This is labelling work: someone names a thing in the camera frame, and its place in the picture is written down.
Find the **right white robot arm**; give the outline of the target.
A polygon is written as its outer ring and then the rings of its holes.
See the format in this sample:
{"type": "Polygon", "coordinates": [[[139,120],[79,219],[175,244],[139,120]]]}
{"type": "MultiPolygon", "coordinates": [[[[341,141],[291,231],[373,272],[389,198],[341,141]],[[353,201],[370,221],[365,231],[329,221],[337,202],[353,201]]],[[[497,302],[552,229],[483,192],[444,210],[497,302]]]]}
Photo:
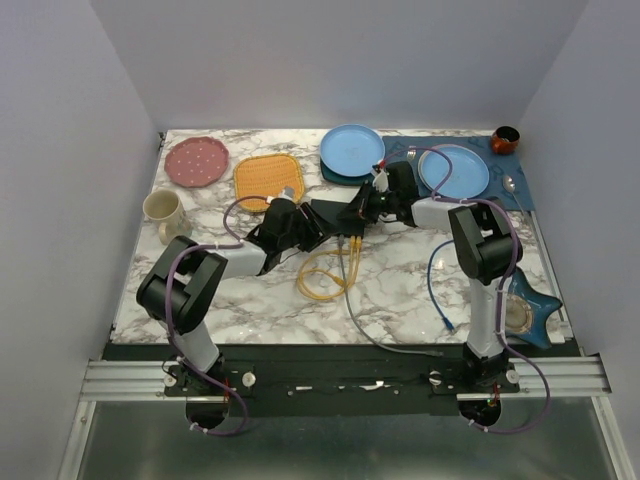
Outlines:
{"type": "Polygon", "coordinates": [[[383,214],[392,214],[410,227],[451,233],[458,263],[471,289],[470,331],[460,379],[467,389],[480,392],[507,368],[505,295],[522,247],[508,214],[498,203],[442,193],[454,172],[452,160],[445,157],[444,161],[444,177],[431,189],[431,196],[422,199],[413,197],[408,183],[399,179],[410,172],[408,164],[378,164],[375,180],[360,187],[338,218],[371,224],[383,214]]]}

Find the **black network switch box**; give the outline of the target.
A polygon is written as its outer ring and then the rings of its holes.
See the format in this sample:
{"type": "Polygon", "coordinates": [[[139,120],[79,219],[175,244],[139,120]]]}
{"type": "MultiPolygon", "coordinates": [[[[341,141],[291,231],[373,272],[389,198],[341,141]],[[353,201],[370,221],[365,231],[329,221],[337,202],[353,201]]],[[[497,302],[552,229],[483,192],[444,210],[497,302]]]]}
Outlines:
{"type": "Polygon", "coordinates": [[[321,230],[327,235],[364,236],[366,222],[349,209],[348,203],[313,199],[310,208],[321,230]]]}

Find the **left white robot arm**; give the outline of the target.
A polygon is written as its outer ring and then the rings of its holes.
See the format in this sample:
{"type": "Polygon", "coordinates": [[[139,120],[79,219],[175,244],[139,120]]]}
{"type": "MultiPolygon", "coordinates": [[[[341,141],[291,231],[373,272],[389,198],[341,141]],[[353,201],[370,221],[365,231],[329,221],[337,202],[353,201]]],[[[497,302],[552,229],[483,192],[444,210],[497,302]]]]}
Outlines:
{"type": "Polygon", "coordinates": [[[170,344],[188,365],[187,382],[201,395],[214,393],[222,380],[215,365],[219,348],[204,318],[221,281],[260,276],[275,268],[292,248],[310,252],[337,232],[340,202],[311,200],[295,205],[271,201],[262,222],[232,244],[199,244],[172,239],[138,288],[136,301],[166,324],[170,344]]]}

